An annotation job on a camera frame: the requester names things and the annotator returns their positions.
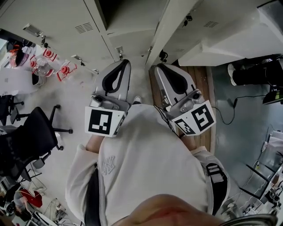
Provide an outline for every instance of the open shelf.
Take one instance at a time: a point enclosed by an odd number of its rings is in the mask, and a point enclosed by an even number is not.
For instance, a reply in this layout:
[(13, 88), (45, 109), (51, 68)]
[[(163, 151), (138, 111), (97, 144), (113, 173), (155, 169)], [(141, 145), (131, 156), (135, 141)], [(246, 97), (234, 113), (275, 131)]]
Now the open shelf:
[(99, 4), (110, 34), (156, 29), (167, 1), (99, 0)]

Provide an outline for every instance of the chair seat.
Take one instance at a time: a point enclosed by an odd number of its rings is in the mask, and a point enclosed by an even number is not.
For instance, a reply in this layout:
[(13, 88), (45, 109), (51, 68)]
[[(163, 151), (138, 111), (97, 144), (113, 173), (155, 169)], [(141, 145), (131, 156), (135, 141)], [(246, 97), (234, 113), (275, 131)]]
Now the chair seat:
[(40, 107), (30, 113), (23, 127), (39, 156), (45, 155), (58, 144), (52, 124)]

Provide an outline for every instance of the equipment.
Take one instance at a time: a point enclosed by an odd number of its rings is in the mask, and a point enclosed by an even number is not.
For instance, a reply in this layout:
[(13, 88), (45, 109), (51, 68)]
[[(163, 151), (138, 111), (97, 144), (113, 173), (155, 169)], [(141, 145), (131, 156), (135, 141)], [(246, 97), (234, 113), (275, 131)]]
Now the equipment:
[[(130, 71), (130, 62), (121, 60), (98, 75), (91, 103), (85, 108), (86, 133), (117, 135), (131, 107), (126, 101)], [(164, 96), (163, 113), (185, 135), (199, 135), (215, 124), (210, 102), (204, 100), (188, 73), (170, 64), (158, 64), (155, 77)]]

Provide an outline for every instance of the white shoe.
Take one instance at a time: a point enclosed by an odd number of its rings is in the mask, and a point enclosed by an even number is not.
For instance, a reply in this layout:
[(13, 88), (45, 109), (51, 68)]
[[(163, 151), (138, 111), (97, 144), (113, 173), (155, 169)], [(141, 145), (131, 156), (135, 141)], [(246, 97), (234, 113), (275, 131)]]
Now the white shoe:
[(139, 97), (139, 96), (136, 96), (135, 98), (134, 98), (134, 102), (139, 102), (139, 103), (142, 103), (142, 99), (141, 99), (141, 97)]
[(235, 71), (236, 69), (234, 68), (233, 64), (228, 64), (228, 74), (230, 76), (230, 79), (231, 79), (231, 83), (233, 86), (236, 86), (237, 84), (234, 82), (233, 80), (233, 72)]

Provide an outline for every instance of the ventilation slot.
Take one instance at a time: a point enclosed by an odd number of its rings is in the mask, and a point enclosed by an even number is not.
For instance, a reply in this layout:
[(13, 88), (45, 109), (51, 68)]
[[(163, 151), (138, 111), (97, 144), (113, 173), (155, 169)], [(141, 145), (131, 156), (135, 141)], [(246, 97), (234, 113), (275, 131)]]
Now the ventilation slot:
[(216, 25), (218, 25), (219, 23), (214, 22), (214, 21), (208, 21), (204, 27), (215, 27)]
[(89, 30), (93, 30), (90, 23), (84, 23), (83, 25), (76, 26), (75, 29), (81, 34)]

